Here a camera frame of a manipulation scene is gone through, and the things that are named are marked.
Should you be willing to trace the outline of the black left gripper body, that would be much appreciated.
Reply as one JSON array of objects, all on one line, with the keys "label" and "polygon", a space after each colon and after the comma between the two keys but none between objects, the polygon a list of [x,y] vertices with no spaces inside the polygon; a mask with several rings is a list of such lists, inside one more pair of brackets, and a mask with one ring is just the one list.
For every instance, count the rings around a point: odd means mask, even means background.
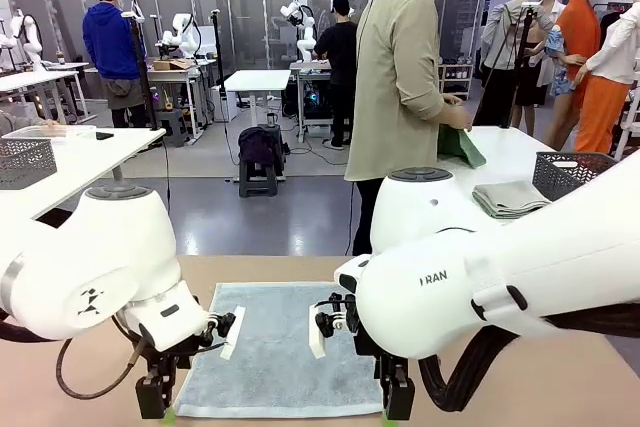
[{"label": "black left gripper body", "polygon": [[193,353],[185,349],[159,352],[153,347],[143,348],[143,358],[147,362],[147,369],[153,377],[161,377],[164,382],[174,382],[178,369],[189,370]]}]

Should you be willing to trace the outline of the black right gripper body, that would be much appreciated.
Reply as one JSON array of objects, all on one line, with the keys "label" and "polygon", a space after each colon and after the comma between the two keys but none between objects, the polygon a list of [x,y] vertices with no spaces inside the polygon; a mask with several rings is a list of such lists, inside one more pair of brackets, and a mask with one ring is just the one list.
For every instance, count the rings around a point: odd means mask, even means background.
[{"label": "black right gripper body", "polygon": [[392,380],[406,383],[409,380],[409,362],[406,358],[388,353],[376,354],[374,358],[374,378],[381,383],[390,383]]}]

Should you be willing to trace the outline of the person's right hand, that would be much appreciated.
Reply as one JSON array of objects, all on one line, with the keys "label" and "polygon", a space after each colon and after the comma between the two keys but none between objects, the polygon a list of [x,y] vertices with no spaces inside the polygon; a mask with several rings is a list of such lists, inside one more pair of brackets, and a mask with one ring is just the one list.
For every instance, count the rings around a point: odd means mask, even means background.
[{"label": "person's right hand", "polygon": [[470,131],[473,117],[462,105],[451,105],[446,109],[445,123],[457,130]]}]

